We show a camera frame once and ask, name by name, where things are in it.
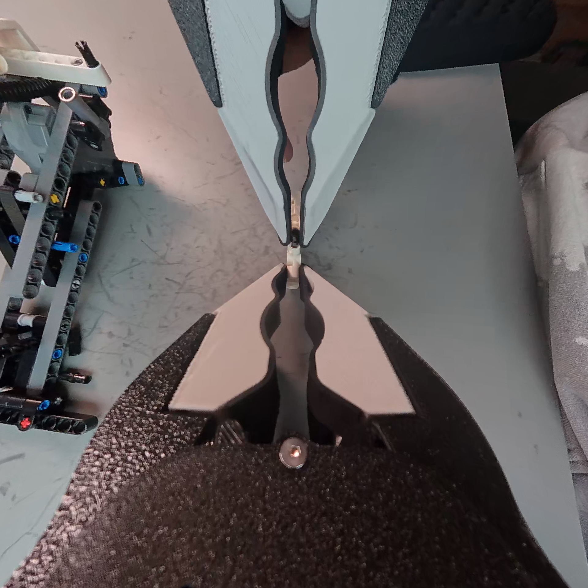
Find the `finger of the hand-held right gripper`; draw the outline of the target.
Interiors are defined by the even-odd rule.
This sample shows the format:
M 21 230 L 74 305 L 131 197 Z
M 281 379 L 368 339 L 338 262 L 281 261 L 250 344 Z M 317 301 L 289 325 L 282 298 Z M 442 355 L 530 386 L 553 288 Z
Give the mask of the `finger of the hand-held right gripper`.
M 375 116 L 371 100 L 391 1 L 312 1 L 319 96 L 307 133 L 300 241 L 324 220 Z
M 285 45 L 280 1 L 205 1 L 220 117 L 280 242 L 292 235 L 286 132 L 277 79 Z

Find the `white beam brick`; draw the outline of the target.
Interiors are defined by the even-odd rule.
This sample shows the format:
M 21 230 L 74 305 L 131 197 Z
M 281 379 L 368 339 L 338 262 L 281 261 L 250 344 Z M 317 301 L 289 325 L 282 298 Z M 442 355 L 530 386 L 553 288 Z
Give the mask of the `white beam brick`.
M 291 197 L 291 231 L 292 229 L 299 230 L 300 236 L 300 200 L 301 193 L 295 192 Z M 286 253 L 286 268 L 288 271 L 288 277 L 286 281 L 286 287 L 288 290 L 295 290 L 299 288 L 299 268 L 302 261 L 302 249 L 301 246 L 297 248 L 288 247 Z

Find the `partly built toy truck chassis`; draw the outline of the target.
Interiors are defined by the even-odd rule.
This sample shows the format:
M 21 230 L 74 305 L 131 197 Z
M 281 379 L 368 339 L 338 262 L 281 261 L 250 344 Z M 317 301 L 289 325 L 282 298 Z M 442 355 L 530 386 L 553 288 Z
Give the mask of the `partly built toy truck chassis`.
M 1 19 L 1 424 L 83 435 L 68 407 L 68 336 L 102 205 L 97 190 L 143 187 L 119 159 L 104 99 L 111 78 L 88 44 L 42 52 Z

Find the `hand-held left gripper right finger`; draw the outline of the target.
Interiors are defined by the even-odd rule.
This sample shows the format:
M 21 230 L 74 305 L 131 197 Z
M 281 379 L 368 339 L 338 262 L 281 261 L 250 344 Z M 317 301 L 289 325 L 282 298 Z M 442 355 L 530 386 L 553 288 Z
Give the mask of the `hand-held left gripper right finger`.
M 307 418 L 320 445 L 390 446 L 382 422 L 415 417 L 370 314 L 309 266 L 299 270 L 304 327 L 312 342 Z

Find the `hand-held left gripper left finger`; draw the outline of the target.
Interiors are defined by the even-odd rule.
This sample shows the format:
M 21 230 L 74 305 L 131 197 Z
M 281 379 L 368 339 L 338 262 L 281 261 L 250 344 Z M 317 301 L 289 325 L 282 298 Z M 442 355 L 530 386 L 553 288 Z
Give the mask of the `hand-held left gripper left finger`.
M 280 408 L 271 337 L 281 324 L 283 266 L 277 265 L 214 312 L 173 394 L 170 412 L 205 418 L 197 445 L 271 444 Z

